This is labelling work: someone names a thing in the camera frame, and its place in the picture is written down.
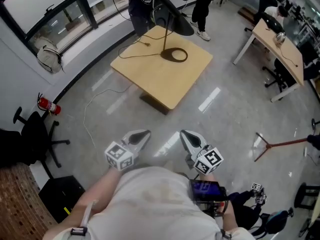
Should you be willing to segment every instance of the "desk leg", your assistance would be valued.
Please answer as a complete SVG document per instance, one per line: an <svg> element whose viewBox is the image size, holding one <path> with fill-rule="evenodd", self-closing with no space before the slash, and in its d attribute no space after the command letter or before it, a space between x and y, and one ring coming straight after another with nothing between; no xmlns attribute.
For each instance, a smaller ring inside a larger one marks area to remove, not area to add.
<svg viewBox="0 0 320 240"><path fill-rule="evenodd" d="M288 89L286 89L283 92L279 93L278 95L274 96L271 99L271 102L275 102L275 101L281 99L282 97L284 97L284 96L288 95L289 93L293 92L298 87L299 87L299 84L295 83L294 85L290 86Z"/></svg>
<svg viewBox="0 0 320 240"><path fill-rule="evenodd" d="M143 100L145 103L148 103L151 107L158 110L165 116L169 113L170 109L166 106L162 105L159 101L151 97L149 94L143 93L140 96L140 99Z"/></svg>
<svg viewBox="0 0 320 240"><path fill-rule="evenodd" d="M244 55L244 53L246 52L246 50L248 49L249 45L251 45L251 43L253 42L253 40L255 39L255 35L252 34L249 38L249 40L246 42L246 44L244 45L244 47L242 48L242 50L240 51L240 53L238 54L238 56L235 58L233 64L236 65L238 63L238 61L241 59L241 57Z"/></svg>

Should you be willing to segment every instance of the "gray floor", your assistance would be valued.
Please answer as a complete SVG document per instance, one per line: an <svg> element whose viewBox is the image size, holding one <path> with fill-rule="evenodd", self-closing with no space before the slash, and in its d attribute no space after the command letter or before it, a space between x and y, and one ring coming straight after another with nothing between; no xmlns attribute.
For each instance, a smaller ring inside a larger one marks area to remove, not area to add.
<svg viewBox="0 0 320 240"><path fill-rule="evenodd" d="M184 12L191 13L192 9L187 7ZM50 157L47 159L54 177L74 175L87 189L108 168L104 158L106 147L134 129L152 132L151 140L140 154L142 162L163 166L172 160L177 171L194 177L196 173L188 169L184 161L186 152L176 138L176 132L189 129L202 134L224 157L215 175L229 193L248 190L253 182L265 187L268 202L263 212L293 206L301 182L318 184L318 167L310 157L303 156L305 143L273 148L258 162L253 161L263 146L261 142L253 152L255 132L272 143L304 138L313 132L311 118L320 119L320 104L307 82L283 100L271 103L270 98L279 90L276 86L264 87L271 77L261 70L268 64L264 48L258 42L249 47L237 66L232 64L250 35L244 32L250 24L237 14L238 9L231 2L210 8L206 24L206 31L212 37L210 42L197 35L186 37L210 52L213 60L167 116L141 101L142 91L134 85L125 93L107 91L97 96L87 108L85 120L96 149L83 125L85 106L95 94L107 88L124 90L131 83L116 72L100 81L111 70L110 63L116 58L118 48L93 66L60 100L61 114L47 117L48 126L52 120L60 122L54 138L71 141L68 146L61 144L55 148L62 168L57 168ZM132 41L131 38L120 46ZM98 81L102 84L93 91ZM216 88L220 92L201 112L198 107ZM310 146L308 152L317 162L319 153ZM308 212L302 209L294 212L294 218L288 220L276 239L298 238Z"/></svg>

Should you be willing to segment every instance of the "phone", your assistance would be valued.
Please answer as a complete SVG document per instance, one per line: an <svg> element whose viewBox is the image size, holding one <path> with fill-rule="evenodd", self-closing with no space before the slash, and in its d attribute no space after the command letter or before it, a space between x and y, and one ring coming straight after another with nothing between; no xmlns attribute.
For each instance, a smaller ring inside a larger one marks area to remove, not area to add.
<svg viewBox="0 0 320 240"><path fill-rule="evenodd" d="M216 181L190 180L193 200L197 203L207 204L226 201L224 188Z"/></svg>

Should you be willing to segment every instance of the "white backpack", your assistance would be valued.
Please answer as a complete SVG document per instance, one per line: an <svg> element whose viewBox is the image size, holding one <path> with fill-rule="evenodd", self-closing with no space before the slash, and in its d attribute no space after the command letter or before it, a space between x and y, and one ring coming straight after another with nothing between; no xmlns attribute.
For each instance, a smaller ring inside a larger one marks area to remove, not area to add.
<svg viewBox="0 0 320 240"><path fill-rule="evenodd" d="M54 48L50 48L47 45L41 47L36 55L40 65L50 73L57 73L60 70L64 71L62 67L61 54Z"/></svg>

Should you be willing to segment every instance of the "red fire extinguisher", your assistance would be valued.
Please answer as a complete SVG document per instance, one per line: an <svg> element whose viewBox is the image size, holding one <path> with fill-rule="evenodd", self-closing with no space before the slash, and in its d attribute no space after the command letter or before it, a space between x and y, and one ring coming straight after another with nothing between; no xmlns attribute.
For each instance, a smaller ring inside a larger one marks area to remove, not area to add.
<svg viewBox="0 0 320 240"><path fill-rule="evenodd" d="M42 97L40 92L38 94L38 108L42 111L49 111L49 113L53 113L54 115L58 115L61 111L61 107L59 105L53 104L50 100Z"/></svg>

